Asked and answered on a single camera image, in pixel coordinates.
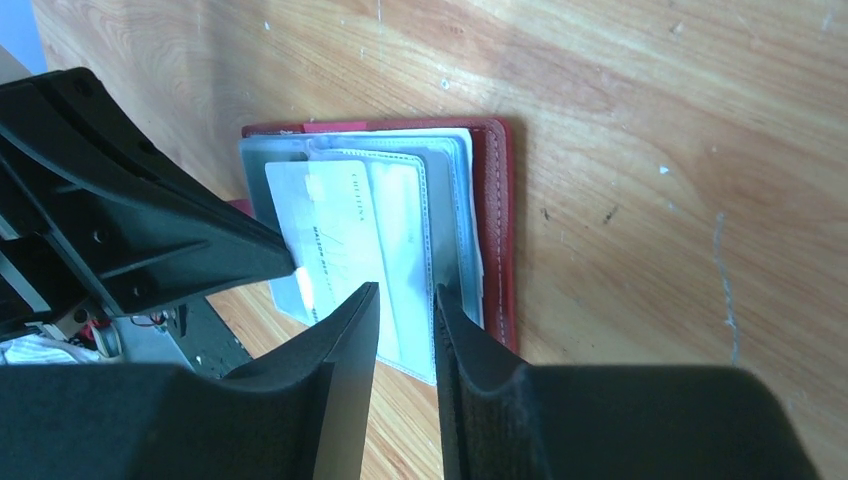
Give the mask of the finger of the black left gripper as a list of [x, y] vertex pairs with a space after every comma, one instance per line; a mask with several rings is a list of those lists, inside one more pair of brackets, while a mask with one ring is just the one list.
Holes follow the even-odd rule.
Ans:
[[1, 88], [1, 334], [283, 277], [282, 236], [162, 153], [86, 68]]

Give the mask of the red leather card holder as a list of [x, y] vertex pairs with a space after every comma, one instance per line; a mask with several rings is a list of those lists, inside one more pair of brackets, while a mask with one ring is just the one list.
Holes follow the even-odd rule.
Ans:
[[[514, 348], [513, 158], [497, 118], [419, 118], [246, 126], [239, 144], [254, 217], [283, 233], [265, 172], [274, 162], [363, 159], [374, 168], [376, 216], [406, 360], [387, 364], [436, 381], [435, 296], [449, 289], [466, 316]], [[292, 273], [270, 282], [277, 309], [317, 320]]]

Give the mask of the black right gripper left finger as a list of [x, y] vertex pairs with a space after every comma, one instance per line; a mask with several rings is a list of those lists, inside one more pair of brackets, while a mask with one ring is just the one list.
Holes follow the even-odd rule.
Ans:
[[172, 364], [1, 370], [5, 479], [356, 479], [376, 283], [221, 379]]

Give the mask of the silver VIP card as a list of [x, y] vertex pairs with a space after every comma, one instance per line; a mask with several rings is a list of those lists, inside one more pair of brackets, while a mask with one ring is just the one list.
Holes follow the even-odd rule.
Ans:
[[376, 216], [373, 165], [363, 159], [274, 162], [265, 167], [279, 227], [297, 263], [306, 309], [319, 320], [362, 284], [379, 285], [377, 354], [406, 360]]

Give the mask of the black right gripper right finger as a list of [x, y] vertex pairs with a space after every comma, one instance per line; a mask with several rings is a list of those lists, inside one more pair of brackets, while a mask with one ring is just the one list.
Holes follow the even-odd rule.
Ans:
[[720, 366], [533, 365], [439, 286], [448, 479], [815, 479], [771, 391]]

